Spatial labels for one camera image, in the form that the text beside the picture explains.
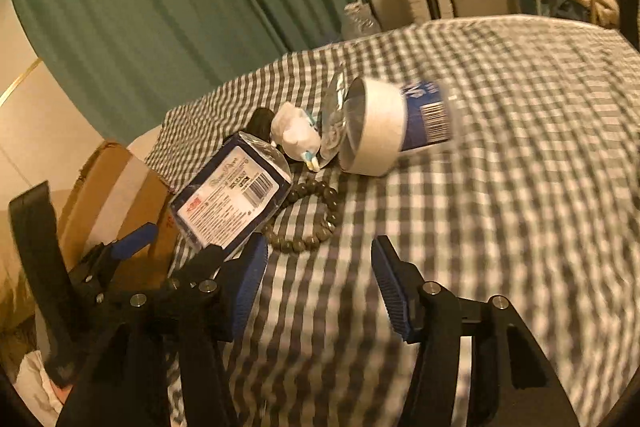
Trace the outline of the blue white packet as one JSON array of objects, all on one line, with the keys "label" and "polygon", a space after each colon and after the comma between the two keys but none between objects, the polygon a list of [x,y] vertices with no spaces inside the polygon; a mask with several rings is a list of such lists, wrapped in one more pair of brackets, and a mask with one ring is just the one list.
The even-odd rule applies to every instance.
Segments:
[{"label": "blue white packet", "polygon": [[178,192],[170,210],[194,251],[214,245],[231,255],[274,216],[291,188],[284,155],[239,131]]}]

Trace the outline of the silver foil pill blister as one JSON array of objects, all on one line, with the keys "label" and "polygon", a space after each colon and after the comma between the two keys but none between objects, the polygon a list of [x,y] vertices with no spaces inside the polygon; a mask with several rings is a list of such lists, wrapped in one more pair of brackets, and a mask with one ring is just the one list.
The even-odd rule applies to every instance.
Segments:
[{"label": "silver foil pill blister", "polygon": [[344,132],[344,103],[348,86],[345,69],[339,67],[324,90],[320,118],[320,150],[319,165],[326,167],[340,150]]}]

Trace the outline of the white tape roll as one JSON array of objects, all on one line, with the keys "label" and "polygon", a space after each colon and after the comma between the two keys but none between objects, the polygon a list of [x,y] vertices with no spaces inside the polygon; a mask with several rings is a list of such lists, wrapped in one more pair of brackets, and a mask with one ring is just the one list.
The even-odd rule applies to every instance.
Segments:
[{"label": "white tape roll", "polygon": [[343,109],[337,159],[343,171],[359,176],[385,176],[400,158],[450,145],[459,134],[457,97],[435,81],[398,86],[359,77]]}]

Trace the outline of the brown cardboard box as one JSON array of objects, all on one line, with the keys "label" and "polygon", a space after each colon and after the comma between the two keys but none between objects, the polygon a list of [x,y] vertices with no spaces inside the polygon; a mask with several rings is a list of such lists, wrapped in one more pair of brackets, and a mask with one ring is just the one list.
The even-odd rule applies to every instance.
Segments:
[{"label": "brown cardboard box", "polygon": [[160,287],[178,239],[171,217],[171,188],[153,169],[117,142],[103,142],[80,170],[58,218],[58,243],[67,269],[99,243],[122,239],[145,223],[157,226],[151,245],[123,261],[113,285],[122,291]]}]

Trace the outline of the white small figurine toy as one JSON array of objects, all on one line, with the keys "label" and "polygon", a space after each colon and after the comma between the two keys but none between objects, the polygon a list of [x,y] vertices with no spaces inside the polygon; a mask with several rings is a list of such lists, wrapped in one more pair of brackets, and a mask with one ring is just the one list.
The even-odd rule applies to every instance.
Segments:
[{"label": "white small figurine toy", "polygon": [[273,144],[279,145],[288,158],[303,162],[313,172],[320,170],[317,154],[320,150],[320,134],[314,118],[305,109],[285,102],[273,117],[270,128]]}]

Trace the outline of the grey white checkered cloth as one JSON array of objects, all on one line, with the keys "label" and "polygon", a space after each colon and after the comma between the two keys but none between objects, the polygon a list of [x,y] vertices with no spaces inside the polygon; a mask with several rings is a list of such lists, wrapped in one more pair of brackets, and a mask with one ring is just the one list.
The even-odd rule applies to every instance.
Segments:
[{"label": "grey white checkered cloth", "polygon": [[259,106],[318,110],[335,69],[454,98],[456,139],[383,178],[336,167],[335,234],[272,253],[243,338],[224,351],[244,426],[391,426],[416,350],[370,263],[387,235],[453,293],[508,297],[585,426],[639,365],[639,54],[548,17],[458,18],[280,58],[165,116],[146,160],[181,188]]}]

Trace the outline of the clear water jug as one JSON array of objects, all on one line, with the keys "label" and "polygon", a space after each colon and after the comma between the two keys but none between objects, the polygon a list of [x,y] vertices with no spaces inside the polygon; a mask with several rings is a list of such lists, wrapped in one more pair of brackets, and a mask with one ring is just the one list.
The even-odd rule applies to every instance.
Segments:
[{"label": "clear water jug", "polygon": [[345,41],[378,34],[381,26],[371,11],[370,5],[363,2],[346,4],[342,14],[342,37]]}]

